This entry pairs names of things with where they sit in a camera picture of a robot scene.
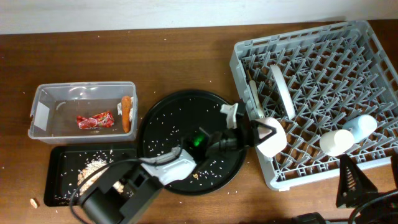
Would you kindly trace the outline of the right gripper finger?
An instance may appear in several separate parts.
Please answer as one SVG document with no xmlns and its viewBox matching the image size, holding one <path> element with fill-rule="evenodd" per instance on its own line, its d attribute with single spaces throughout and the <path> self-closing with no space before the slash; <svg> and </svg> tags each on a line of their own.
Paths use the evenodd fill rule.
<svg viewBox="0 0 398 224">
<path fill-rule="evenodd" d="M 394 154 L 391 156 L 391 167 L 392 167 L 392 173 L 394 176 L 394 180 L 398 180 L 398 155 Z"/>
<path fill-rule="evenodd" d="M 347 155 L 340 156 L 337 208 L 356 208 L 378 196 L 377 187 Z"/>
</svg>

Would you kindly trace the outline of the white plastic fork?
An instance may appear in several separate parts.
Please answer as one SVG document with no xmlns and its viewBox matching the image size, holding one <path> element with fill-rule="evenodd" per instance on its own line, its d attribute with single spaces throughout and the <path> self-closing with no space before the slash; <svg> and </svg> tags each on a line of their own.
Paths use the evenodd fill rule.
<svg viewBox="0 0 398 224">
<path fill-rule="evenodd" d="M 264 110 L 262 109 L 262 106 L 261 106 L 260 101 L 259 101 L 259 96 L 258 96 L 258 92 L 257 92 L 256 82 L 254 80 L 250 80 L 249 81 L 249 86 L 251 88 L 251 92 L 252 92 L 256 107 L 257 107 L 257 111 L 258 111 L 259 117 L 260 118 L 265 118 Z"/>
</svg>

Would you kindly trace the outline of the pink bowl with scraps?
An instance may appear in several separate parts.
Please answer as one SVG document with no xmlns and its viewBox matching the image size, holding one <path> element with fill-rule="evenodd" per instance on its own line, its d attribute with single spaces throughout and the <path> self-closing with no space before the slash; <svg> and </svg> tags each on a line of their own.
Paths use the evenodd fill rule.
<svg viewBox="0 0 398 224">
<path fill-rule="evenodd" d="M 266 148 L 257 148 L 266 157 L 274 157 L 287 146 L 287 137 L 282 125 L 277 120 L 277 134 L 272 138 L 272 143 Z"/>
</svg>

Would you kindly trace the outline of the white round plate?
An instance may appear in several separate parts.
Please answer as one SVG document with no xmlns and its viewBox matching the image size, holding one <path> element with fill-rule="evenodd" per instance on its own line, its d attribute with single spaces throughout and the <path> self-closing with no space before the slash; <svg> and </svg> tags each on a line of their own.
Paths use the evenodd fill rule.
<svg viewBox="0 0 398 224">
<path fill-rule="evenodd" d="M 289 89 L 284 80 L 282 71 L 277 65 L 270 65 L 270 69 L 272 72 L 272 76 L 274 77 L 274 81 L 277 85 L 282 104 L 285 108 L 285 113 L 288 119 L 293 119 L 295 117 L 294 105 L 289 93 Z"/>
</svg>

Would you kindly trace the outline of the white cup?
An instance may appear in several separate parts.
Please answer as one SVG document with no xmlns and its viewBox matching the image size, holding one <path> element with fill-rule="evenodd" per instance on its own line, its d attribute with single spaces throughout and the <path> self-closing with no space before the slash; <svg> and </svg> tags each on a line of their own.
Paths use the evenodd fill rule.
<svg viewBox="0 0 398 224">
<path fill-rule="evenodd" d="M 354 144 L 354 136 L 345 129 L 330 131 L 320 138 L 320 149 L 328 156 L 339 156 Z"/>
</svg>

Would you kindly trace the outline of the orange carrot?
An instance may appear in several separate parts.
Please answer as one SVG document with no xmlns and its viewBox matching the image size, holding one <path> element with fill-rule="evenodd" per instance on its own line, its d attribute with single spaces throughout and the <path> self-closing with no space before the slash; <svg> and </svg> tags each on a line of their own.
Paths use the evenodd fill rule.
<svg viewBox="0 0 398 224">
<path fill-rule="evenodd" d="M 128 133 L 130 131 L 130 120 L 129 120 L 130 110 L 131 110 L 131 97 L 130 96 L 122 97 L 121 99 L 122 124 L 125 133 Z"/>
</svg>

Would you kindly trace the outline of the red snack wrapper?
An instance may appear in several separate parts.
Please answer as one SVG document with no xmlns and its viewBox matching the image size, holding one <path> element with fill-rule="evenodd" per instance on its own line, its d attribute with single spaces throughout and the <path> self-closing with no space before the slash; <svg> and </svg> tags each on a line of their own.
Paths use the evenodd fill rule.
<svg viewBox="0 0 398 224">
<path fill-rule="evenodd" d="M 77 116 L 76 122 L 80 129 L 110 128 L 114 125 L 114 118 L 110 111 L 105 111 L 89 118 Z"/>
</svg>

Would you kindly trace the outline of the white tissue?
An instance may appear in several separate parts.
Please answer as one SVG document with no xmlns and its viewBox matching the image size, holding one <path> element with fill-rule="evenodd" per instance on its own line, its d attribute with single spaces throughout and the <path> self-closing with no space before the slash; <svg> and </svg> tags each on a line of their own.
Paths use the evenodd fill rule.
<svg viewBox="0 0 398 224">
<path fill-rule="evenodd" d="M 132 114 L 133 114 L 133 102 L 134 102 L 134 98 L 131 97 L 131 110 L 130 110 L 130 114 L 129 114 L 129 120 L 132 121 Z M 121 102 L 118 103 L 117 105 L 117 110 L 118 110 L 118 115 L 122 116 L 122 111 L 121 111 Z"/>
</svg>

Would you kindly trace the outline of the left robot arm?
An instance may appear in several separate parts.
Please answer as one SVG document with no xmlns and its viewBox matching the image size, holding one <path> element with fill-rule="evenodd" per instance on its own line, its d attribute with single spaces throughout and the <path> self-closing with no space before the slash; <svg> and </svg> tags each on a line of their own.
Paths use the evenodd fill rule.
<svg viewBox="0 0 398 224">
<path fill-rule="evenodd" d="M 69 206 L 79 205 L 94 223 L 136 223 L 164 187 L 186 179 L 211 156 L 264 147 L 266 141 L 280 134 L 265 117 L 249 124 L 241 122 L 243 106 L 221 106 L 221 113 L 226 115 L 225 130 L 210 134 L 198 127 L 166 154 L 121 159 L 98 168 L 81 182 L 82 187 L 93 181 L 84 192 L 76 189 L 72 193 Z"/>
</svg>

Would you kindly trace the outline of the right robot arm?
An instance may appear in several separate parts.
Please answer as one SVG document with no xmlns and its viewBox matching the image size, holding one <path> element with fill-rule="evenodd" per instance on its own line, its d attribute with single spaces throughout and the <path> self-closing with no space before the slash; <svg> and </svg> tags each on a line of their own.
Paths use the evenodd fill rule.
<svg viewBox="0 0 398 224">
<path fill-rule="evenodd" d="M 352 159 L 340 156 L 337 208 L 353 208 L 348 223 L 397 223 L 397 189 L 379 192 Z"/>
</svg>

